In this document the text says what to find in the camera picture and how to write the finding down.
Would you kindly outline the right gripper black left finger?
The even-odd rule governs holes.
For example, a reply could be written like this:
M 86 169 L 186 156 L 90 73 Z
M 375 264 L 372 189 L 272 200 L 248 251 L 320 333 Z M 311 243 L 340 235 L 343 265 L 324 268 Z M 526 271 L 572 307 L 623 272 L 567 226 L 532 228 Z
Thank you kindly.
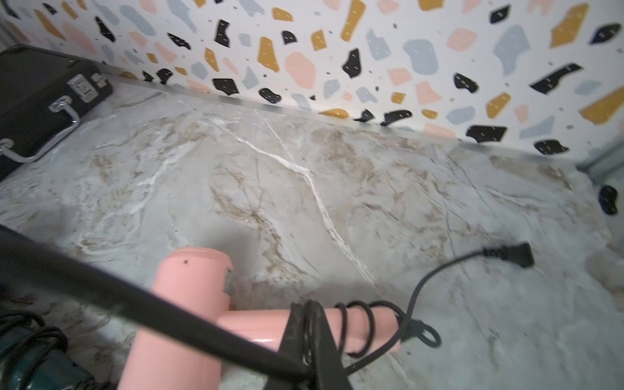
M 282 337 L 278 353 L 293 358 L 307 369 L 304 380 L 289 381 L 270 378 L 265 390 L 307 389 L 312 384 L 312 352 L 310 351 L 311 302 L 292 304 L 289 319 Z

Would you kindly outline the pink hair dryer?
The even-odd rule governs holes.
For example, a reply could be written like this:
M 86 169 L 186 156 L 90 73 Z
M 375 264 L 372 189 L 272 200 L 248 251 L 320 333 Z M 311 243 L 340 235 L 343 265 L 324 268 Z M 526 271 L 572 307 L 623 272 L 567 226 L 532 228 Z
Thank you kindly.
M 247 341 L 278 352 L 290 310 L 231 311 L 232 261 L 206 248 L 173 251 L 159 267 L 154 295 Z M 326 309 L 339 354 L 374 352 L 399 328 L 388 307 L 361 303 Z M 216 389 L 222 363 L 153 331 L 137 332 L 123 369 L 121 389 Z

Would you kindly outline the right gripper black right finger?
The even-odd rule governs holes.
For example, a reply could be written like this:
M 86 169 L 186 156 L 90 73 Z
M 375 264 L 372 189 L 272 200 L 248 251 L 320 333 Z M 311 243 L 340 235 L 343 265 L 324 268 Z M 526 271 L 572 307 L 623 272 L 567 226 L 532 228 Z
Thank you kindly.
M 306 304 L 306 353 L 312 377 L 309 389 L 352 389 L 342 366 L 325 310 L 318 302 Z

